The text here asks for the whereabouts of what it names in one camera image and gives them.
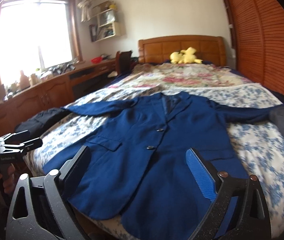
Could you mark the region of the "tied white curtain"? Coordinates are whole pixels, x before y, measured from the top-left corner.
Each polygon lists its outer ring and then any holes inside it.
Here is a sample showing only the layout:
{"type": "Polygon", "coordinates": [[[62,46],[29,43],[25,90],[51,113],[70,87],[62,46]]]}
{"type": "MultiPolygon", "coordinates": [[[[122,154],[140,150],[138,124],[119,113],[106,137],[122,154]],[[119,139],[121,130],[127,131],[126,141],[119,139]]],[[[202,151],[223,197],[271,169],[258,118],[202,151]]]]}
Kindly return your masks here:
{"type": "Polygon", "coordinates": [[[88,22],[92,18],[93,0],[81,0],[77,7],[81,10],[81,22],[88,22]]]}

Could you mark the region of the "pink floral quilt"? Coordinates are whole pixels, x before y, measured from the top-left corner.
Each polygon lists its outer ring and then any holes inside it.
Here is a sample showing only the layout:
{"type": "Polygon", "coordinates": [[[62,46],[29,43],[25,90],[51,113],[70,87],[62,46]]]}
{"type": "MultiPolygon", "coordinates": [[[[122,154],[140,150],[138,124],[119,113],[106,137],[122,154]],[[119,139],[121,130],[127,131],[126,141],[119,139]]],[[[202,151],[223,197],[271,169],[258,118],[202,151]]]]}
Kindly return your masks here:
{"type": "Polygon", "coordinates": [[[130,74],[118,77],[112,88],[232,87],[251,83],[231,68],[214,64],[138,64],[130,74]]]}

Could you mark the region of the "yellow plush toy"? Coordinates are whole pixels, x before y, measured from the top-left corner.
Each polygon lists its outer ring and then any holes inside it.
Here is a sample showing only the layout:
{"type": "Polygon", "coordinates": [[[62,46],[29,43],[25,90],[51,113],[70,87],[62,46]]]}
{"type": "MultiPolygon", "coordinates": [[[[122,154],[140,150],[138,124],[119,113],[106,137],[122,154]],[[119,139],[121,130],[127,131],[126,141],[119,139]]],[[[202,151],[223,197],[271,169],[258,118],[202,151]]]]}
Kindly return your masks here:
{"type": "Polygon", "coordinates": [[[170,55],[170,61],[173,64],[201,64],[203,60],[198,59],[195,53],[196,49],[192,47],[189,47],[187,50],[176,51],[170,55]]]}

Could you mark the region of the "navy blue suit jacket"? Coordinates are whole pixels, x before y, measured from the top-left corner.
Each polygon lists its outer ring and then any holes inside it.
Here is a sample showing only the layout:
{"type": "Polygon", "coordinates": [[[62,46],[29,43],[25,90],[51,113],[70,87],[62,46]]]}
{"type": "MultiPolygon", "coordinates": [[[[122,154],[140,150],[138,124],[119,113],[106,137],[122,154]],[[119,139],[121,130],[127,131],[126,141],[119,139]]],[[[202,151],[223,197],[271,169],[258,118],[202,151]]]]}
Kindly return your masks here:
{"type": "Polygon", "coordinates": [[[91,160],[67,199],[70,204],[95,220],[120,216],[125,230],[138,239],[188,239],[210,201],[186,163],[186,151],[195,148],[217,170],[247,178],[226,127],[265,121],[270,109],[230,107],[180,92],[88,103],[70,111],[108,114],[102,126],[43,167],[45,172],[58,169],[82,146],[89,147],[91,160]]]}

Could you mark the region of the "red bowl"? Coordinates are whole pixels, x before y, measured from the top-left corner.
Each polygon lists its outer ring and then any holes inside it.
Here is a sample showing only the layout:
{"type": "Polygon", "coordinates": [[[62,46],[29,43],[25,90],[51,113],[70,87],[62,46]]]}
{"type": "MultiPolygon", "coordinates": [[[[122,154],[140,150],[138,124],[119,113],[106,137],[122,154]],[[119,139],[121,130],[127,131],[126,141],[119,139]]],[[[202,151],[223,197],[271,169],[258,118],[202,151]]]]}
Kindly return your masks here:
{"type": "Polygon", "coordinates": [[[98,63],[100,63],[102,60],[103,60],[103,58],[102,58],[101,56],[99,56],[99,57],[95,57],[95,58],[91,59],[90,61],[91,61],[91,63],[93,63],[93,64],[98,64],[98,63]]]}

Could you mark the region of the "white wall shelf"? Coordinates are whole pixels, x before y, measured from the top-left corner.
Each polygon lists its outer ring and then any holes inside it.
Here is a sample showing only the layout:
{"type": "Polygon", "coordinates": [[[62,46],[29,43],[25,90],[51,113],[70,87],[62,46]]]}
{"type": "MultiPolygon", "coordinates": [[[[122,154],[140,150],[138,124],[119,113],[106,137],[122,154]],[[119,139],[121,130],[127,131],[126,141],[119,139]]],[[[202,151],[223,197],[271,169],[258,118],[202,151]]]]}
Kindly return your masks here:
{"type": "Polygon", "coordinates": [[[118,7],[113,1],[105,1],[91,9],[92,16],[89,20],[89,32],[92,42],[99,42],[114,37],[121,33],[121,23],[118,19],[118,7]]]}

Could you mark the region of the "dark wooden chair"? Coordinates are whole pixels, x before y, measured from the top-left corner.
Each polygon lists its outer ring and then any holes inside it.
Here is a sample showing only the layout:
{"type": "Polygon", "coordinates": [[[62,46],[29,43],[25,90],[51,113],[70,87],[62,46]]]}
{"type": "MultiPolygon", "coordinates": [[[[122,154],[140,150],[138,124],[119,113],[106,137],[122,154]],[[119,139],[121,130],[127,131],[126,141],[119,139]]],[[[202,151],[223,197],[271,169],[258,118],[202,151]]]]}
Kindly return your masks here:
{"type": "Polygon", "coordinates": [[[118,75],[128,72],[131,67],[132,51],[117,51],[115,56],[115,70],[118,75]]]}

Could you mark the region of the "black folded garment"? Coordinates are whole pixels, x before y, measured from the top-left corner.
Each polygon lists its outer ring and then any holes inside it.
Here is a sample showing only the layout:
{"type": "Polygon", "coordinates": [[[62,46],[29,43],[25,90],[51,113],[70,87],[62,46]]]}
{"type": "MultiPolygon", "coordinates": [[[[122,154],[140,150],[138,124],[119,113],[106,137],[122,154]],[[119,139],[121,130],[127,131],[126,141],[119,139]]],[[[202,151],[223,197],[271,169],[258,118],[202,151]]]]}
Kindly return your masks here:
{"type": "Polygon", "coordinates": [[[43,133],[45,133],[69,114],[71,114],[71,111],[64,108],[47,109],[39,112],[38,114],[29,118],[27,121],[18,124],[14,128],[14,132],[18,133],[28,130],[30,133],[28,138],[34,139],[40,137],[43,133]]]}

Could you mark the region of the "long wooden desk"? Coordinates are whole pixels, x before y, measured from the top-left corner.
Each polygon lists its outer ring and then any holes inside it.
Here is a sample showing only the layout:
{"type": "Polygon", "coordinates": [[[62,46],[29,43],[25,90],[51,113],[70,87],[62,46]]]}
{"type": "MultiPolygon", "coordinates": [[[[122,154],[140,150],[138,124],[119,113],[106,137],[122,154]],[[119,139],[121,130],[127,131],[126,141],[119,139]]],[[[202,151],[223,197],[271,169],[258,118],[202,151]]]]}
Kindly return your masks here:
{"type": "Polygon", "coordinates": [[[105,60],[91,66],[76,66],[49,80],[38,83],[5,100],[4,87],[0,86],[0,136],[11,133],[14,128],[38,114],[54,107],[62,107],[90,92],[76,92],[79,85],[93,82],[98,89],[105,84],[105,77],[115,70],[115,59],[105,60]]]}

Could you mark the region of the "bright window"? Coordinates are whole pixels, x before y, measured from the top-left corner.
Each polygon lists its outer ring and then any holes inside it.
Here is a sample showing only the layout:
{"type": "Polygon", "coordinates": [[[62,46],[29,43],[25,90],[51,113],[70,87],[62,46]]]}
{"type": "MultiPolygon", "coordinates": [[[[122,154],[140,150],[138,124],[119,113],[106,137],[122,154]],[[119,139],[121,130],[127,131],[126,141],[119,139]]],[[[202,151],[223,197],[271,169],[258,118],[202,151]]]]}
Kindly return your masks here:
{"type": "Polygon", "coordinates": [[[0,83],[81,60],[75,0],[4,0],[0,5],[0,83]]]}

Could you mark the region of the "blue floral white bedsheet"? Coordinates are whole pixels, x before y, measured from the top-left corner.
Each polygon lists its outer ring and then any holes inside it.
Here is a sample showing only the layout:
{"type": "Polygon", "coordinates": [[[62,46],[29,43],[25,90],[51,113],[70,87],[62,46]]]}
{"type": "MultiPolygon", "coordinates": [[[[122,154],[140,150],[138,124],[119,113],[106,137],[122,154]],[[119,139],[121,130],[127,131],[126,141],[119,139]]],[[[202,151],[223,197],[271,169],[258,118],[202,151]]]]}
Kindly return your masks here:
{"type": "MultiPolygon", "coordinates": [[[[155,85],[133,88],[113,85],[76,101],[77,105],[98,101],[128,100],[162,92],[166,95],[187,92],[204,96],[231,107],[267,108],[280,101],[258,83],[232,87],[191,87],[155,85]]],[[[94,131],[106,120],[101,117],[79,117],[70,114],[45,131],[43,146],[30,152],[25,162],[34,176],[43,175],[43,166],[58,152],[94,131]]],[[[270,122],[256,125],[229,124],[227,132],[232,146],[250,174],[256,174],[266,196],[274,237],[284,234],[284,137],[270,122]]]]}

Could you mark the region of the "wooden slatted wardrobe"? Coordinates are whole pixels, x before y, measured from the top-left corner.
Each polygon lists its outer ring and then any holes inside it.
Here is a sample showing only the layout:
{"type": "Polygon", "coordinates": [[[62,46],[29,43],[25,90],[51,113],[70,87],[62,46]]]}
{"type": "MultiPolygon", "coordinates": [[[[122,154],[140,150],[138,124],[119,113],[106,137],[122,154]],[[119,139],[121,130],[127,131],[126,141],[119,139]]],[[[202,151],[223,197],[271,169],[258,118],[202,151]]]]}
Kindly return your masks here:
{"type": "Polygon", "coordinates": [[[284,9],[277,0],[227,0],[236,33],[237,70],[284,95],[284,9]]]}

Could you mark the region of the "wooden headboard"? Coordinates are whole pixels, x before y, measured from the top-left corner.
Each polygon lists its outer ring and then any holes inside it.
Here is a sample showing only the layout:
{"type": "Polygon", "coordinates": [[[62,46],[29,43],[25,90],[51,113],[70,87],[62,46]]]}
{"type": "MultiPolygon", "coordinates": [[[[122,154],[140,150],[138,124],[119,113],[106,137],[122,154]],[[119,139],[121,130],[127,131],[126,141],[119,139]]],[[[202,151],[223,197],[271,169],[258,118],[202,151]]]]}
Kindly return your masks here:
{"type": "Polygon", "coordinates": [[[195,48],[196,57],[210,61],[215,66],[227,65],[224,39],[220,36],[175,35],[138,41],[139,63],[163,63],[175,51],[195,48]]]}

